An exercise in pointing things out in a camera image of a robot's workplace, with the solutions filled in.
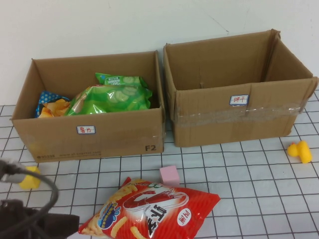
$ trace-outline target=blue snack bag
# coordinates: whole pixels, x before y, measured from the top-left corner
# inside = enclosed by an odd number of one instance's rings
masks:
[[[58,94],[42,91],[35,110],[36,118],[63,116],[70,106],[70,100]]]

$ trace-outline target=yellow toy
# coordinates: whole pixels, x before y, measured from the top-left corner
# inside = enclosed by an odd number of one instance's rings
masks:
[[[313,159],[306,141],[300,141],[298,144],[292,143],[287,148],[287,153],[292,157],[299,156],[302,163],[309,163]]]
[[[25,167],[27,170],[32,171],[32,172],[36,172],[38,174],[40,174],[39,169],[37,168],[37,166],[27,166]],[[24,180],[22,182],[19,183],[19,186],[22,189],[31,189],[31,188],[38,188],[40,185],[40,179],[37,179],[35,177],[32,177],[31,175],[26,175],[26,177],[24,178]]]

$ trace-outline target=white wall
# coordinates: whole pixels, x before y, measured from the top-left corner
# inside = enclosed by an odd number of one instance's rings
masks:
[[[319,75],[319,0],[0,0],[0,105],[30,59],[161,50],[271,28]]]

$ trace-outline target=open cardboard box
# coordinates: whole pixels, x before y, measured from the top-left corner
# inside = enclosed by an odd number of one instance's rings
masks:
[[[164,67],[181,147],[288,135],[318,84],[276,30],[167,44]]]
[[[98,84],[96,72],[143,77],[153,92],[151,108],[34,119],[42,91],[72,99]],[[35,161],[50,162],[161,153],[164,112],[158,54],[145,52],[32,60],[12,122]],[[79,133],[81,127],[88,132]]]

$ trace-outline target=snack bag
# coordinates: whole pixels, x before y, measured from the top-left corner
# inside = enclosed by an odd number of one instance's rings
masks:
[[[131,85],[147,88],[146,82],[139,76],[113,76],[109,74],[95,73],[101,85]]]
[[[219,200],[216,194],[137,179],[117,191],[78,232],[113,239],[193,239]]]
[[[65,115],[87,115],[149,109],[152,93],[143,87],[95,85],[78,94]]]
[[[42,91],[35,110],[36,118],[63,116],[70,106],[70,100],[49,91]]]

